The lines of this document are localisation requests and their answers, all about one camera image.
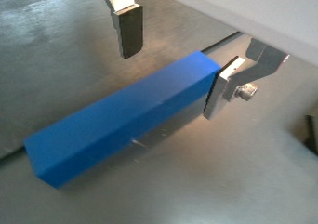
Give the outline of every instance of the blue block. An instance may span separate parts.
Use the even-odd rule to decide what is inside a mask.
[[[207,94],[219,69],[195,52],[29,136],[37,177],[58,188]]]

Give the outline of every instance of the blue rectangular block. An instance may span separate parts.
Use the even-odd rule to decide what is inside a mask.
[[[207,94],[219,69],[195,52],[29,136],[37,177],[58,188]]]

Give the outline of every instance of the bolt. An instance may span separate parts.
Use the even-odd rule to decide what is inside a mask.
[[[241,97],[245,101],[248,101],[254,97],[256,90],[258,87],[255,84],[245,84],[237,87],[235,96]]]

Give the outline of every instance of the screw head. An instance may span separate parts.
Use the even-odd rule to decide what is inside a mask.
[[[256,90],[258,90],[258,86],[255,84],[252,83],[245,84],[237,87],[235,96],[248,101],[254,97]]]

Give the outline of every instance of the metal plate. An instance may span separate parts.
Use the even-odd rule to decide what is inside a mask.
[[[248,42],[211,57],[228,62]],[[25,153],[12,155],[0,163],[1,224],[316,224],[318,161],[294,136],[316,76],[290,58],[248,103],[192,120],[201,100],[60,191],[36,179]]]
[[[0,1],[0,157],[22,138],[233,30],[171,0],[144,6],[144,47],[120,58],[104,0]]]

